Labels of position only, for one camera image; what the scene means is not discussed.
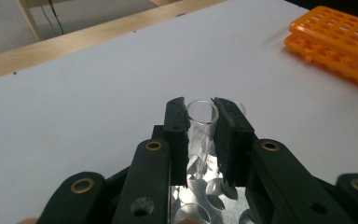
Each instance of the test tube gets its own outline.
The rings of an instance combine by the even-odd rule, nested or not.
[[[219,118],[217,107],[210,101],[193,101],[186,107],[190,120],[188,129],[187,178],[200,179],[206,172],[206,161],[213,145],[213,134]]]

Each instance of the wooden table edge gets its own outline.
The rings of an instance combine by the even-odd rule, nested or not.
[[[0,53],[0,77],[226,0],[183,0]]]

